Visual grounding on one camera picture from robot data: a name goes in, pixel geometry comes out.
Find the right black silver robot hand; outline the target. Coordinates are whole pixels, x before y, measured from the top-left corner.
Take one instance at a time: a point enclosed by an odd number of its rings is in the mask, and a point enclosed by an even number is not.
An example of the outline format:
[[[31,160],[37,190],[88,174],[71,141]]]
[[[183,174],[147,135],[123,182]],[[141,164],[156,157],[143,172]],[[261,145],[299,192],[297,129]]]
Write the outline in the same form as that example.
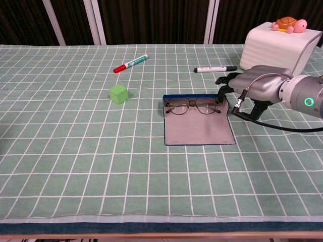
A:
[[[280,87],[288,79],[293,78],[292,72],[286,68],[278,68],[265,65],[257,65],[242,72],[233,72],[227,76],[219,77],[216,84],[224,84],[218,92],[218,102],[222,103],[224,95],[227,93],[242,94],[243,90],[256,78],[264,74],[272,74],[257,80],[248,89],[246,97],[254,101],[254,107],[250,114],[247,115],[252,120],[260,118],[267,108],[275,103],[280,102]]]

